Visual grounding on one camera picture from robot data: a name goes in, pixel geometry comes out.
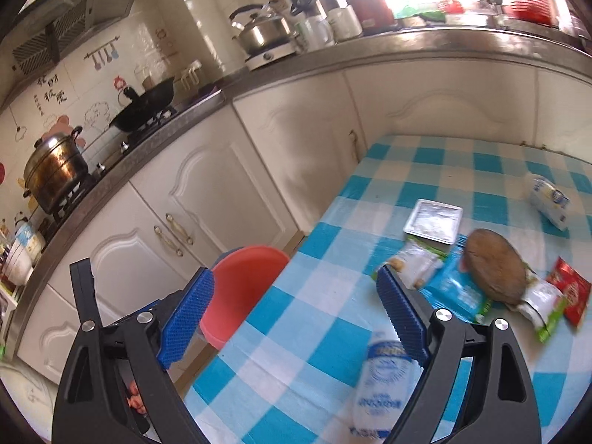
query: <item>brown oval object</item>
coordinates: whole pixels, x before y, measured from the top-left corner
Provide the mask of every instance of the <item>brown oval object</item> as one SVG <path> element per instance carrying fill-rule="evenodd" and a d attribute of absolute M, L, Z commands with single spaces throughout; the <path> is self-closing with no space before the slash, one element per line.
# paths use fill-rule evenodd
<path fill-rule="evenodd" d="M 517 305 L 526 290 L 526 268 L 514 247 L 486 228 L 474 230 L 465 245 L 465 264 L 490 299 Z"/>

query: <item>cabinet handle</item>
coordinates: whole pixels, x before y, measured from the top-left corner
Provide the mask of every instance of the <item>cabinet handle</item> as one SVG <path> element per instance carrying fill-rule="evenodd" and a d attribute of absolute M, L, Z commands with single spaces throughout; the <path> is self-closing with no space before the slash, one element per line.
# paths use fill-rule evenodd
<path fill-rule="evenodd" d="M 173 249 L 178 256 L 183 256 L 183 251 L 177 247 L 171 239 L 167 238 L 167 236 L 162 233 L 162 229 L 158 225 L 154 226 L 154 233 L 164 242 L 167 247 L 171 247 L 171 249 Z"/>
<path fill-rule="evenodd" d="M 177 222 L 173 216 L 169 213 L 167 213 L 165 215 L 166 217 L 166 221 L 168 223 L 171 224 L 171 227 L 173 228 L 173 231 L 176 231 L 177 233 L 181 234 L 181 237 L 183 237 L 185 239 L 185 241 L 189 244 L 189 245 L 193 245 L 193 239 L 189 236 L 189 234 L 186 232 L 186 230 L 181 226 L 181 224 L 179 222 Z"/>
<path fill-rule="evenodd" d="M 350 131 L 349 139 L 351 141 L 351 150 L 353 153 L 353 158 L 356 159 L 356 162 L 360 163 L 360 155 L 357 153 L 357 133 L 355 132 L 355 130 Z"/>

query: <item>red snack bag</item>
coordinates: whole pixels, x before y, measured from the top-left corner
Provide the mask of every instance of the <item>red snack bag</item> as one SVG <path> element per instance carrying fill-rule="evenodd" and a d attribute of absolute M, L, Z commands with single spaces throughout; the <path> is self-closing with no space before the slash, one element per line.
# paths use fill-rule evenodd
<path fill-rule="evenodd" d="M 590 288 L 592 285 L 577 273 L 561 257 L 557 258 L 553 270 L 547 276 L 547 282 L 557 287 L 567 299 L 567 307 L 563 312 L 565 318 L 578 327 L 584 320 Z"/>

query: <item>blue snack bag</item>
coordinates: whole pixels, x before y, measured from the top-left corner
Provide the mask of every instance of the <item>blue snack bag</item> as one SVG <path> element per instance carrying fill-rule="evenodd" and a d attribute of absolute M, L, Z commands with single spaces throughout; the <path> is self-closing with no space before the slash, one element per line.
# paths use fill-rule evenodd
<path fill-rule="evenodd" d="M 491 299 L 472 281 L 463 262 L 467 237 L 460 235 L 440 269 L 420 292 L 433 308 L 446 308 L 459 319 L 481 324 Z"/>

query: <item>blue gripper pad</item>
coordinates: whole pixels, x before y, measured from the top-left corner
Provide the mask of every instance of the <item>blue gripper pad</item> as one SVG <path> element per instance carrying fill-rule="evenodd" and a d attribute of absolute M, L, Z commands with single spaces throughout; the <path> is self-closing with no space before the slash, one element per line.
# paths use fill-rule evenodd
<path fill-rule="evenodd" d="M 378 269 L 376 288 L 405 352 L 423 367 L 430 359 L 426 327 L 386 266 Z"/>
<path fill-rule="evenodd" d="M 211 270 L 204 269 L 194 279 L 161 333 L 161 349 L 156 358 L 164 370 L 183 358 L 197 324 L 214 295 L 214 274 Z"/>

